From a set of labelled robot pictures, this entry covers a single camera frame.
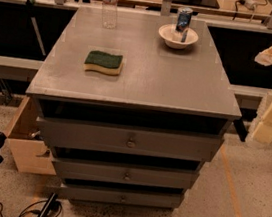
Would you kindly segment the light wooden box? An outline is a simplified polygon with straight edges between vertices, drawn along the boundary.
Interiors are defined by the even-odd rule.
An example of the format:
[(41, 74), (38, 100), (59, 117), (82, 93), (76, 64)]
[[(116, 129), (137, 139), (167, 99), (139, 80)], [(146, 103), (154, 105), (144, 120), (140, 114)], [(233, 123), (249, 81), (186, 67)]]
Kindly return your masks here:
[(55, 175), (50, 149), (36, 124), (37, 111), (31, 98), (24, 97), (7, 125), (5, 135), (18, 172)]

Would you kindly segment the white paper bowl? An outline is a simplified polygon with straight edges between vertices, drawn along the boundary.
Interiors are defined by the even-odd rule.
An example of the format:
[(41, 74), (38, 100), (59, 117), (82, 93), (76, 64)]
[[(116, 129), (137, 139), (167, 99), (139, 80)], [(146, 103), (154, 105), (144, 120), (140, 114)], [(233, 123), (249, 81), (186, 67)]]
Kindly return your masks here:
[(198, 41), (198, 34), (191, 28), (185, 32), (178, 32), (175, 24), (162, 25), (159, 30), (159, 36), (165, 41), (169, 48), (181, 50), (188, 45), (193, 45)]

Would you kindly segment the middle grey drawer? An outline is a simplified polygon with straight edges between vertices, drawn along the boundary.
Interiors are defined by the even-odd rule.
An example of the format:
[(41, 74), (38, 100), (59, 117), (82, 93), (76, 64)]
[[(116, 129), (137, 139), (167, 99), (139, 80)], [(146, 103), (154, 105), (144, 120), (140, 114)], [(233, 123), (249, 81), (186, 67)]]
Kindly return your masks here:
[(61, 158), (52, 159), (52, 163), (59, 177), (73, 180), (189, 189), (198, 179), (196, 173), (168, 168), (134, 167)]

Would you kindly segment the redbull can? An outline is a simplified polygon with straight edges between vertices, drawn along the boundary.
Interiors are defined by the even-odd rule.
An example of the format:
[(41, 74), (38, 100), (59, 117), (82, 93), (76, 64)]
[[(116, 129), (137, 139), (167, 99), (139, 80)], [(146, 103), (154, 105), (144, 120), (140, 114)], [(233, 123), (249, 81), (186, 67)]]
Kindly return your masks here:
[(176, 29), (174, 29), (173, 40), (177, 42), (186, 41), (189, 24), (191, 23), (191, 16), (193, 10), (189, 7), (180, 7), (178, 9)]

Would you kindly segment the green yellow sponge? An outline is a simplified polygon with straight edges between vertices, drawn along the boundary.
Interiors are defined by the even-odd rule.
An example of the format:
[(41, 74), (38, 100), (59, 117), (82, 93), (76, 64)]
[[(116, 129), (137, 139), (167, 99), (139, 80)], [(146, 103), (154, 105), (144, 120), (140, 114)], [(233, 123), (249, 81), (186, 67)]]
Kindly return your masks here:
[(120, 74), (122, 61), (122, 55), (112, 55), (111, 53), (105, 53), (104, 51), (94, 50), (88, 53), (83, 67), (88, 71), (95, 71), (113, 76)]

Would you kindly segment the grey drawer cabinet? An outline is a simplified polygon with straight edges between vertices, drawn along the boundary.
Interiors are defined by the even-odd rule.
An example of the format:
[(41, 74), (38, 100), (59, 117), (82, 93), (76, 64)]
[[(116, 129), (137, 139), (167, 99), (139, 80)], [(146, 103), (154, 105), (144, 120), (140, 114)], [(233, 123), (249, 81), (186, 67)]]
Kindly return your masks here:
[[(205, 22), (191, 28), (199, 40), (184, 50), (170, 49), (159, 28), (172, 22), (150, 11), (122, 9), (115, 29), (102, 27), (98, 8), (79, 7), (30, 83), (27, 94), (38, 118), (111, 125), (163, 133), (223, 138), (241, 114)], [(90, 51), (122, 55), (118, 75), (85, 70)], [(52, 159), (200, 174), (204, 161), (48, 146)], [(187, 189), (60, 178), (61, 186), (184, 195)]]

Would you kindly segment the clear plastic water bottle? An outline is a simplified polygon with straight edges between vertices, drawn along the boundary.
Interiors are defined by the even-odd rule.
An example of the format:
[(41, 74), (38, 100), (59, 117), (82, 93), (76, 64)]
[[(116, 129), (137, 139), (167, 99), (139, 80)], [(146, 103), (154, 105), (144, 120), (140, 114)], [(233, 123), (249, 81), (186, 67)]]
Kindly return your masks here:
[(102, 0), (102, 26), (106, 29), (115, 29), (117, 25), (118, 0)]

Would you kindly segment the grey drawer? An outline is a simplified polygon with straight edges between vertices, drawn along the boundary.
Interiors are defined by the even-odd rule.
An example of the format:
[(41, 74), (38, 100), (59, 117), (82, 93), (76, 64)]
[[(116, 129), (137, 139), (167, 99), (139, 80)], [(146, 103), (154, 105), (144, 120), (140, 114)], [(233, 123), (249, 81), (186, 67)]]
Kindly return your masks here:
[(168, 168), (134, 167), (61, 158), (52, 159), (52, 163), (59, 177), (73, 180), (189, 189), (198, 179), (196, 173)]
[(223, 143), (219, 136), (163, 133), (84, 122), (37, 119), (47, 146), (126, 153), (183, 160), (211, 161)]
[(151, 206), (158, 208), (177, 208), (184, 197), (180, 194), (152, 193), (145, 191), (123, 191), (95, 189), (87, 187), (61, 186), (60, 196), (67, 199), (115, 203), (122, 205)]

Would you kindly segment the bottom grey drawer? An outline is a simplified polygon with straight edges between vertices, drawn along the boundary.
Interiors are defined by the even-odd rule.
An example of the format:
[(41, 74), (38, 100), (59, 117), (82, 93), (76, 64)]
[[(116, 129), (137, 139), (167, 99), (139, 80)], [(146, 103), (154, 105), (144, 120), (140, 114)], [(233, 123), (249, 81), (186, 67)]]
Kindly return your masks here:
[(158, 208), (177, 208), (184, 197), (180, 194), (152, 193), (145, 191), (123, 191), (95, 189), (87, 187), (61, 186), (60, 196), (67, 199), (115, 203), (122, 205), (151, 206)]

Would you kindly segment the top grey drawer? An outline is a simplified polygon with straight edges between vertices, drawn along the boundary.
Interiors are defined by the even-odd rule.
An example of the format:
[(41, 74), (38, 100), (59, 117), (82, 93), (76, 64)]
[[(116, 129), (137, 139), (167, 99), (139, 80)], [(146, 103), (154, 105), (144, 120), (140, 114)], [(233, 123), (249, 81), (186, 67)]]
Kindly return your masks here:
[(47, 146), (126, 153), (183, 160), (211, 161), (223, 143), (219, 136), (163, 133), (84, 122), (37, 119)]

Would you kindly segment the black power strip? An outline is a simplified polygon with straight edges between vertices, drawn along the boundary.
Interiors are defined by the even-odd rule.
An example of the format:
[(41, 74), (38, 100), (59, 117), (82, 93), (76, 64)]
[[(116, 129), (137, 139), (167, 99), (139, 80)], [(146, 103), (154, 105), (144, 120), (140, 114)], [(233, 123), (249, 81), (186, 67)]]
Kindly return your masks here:
[(46, 217), (51, 211), (52, 207), (54, 207), (57, 198), (58, 195), (56, 193), (52, 193), (47, 199), (46, 204), (41, 209), (41, 213), (39, 213), (38, 217)]

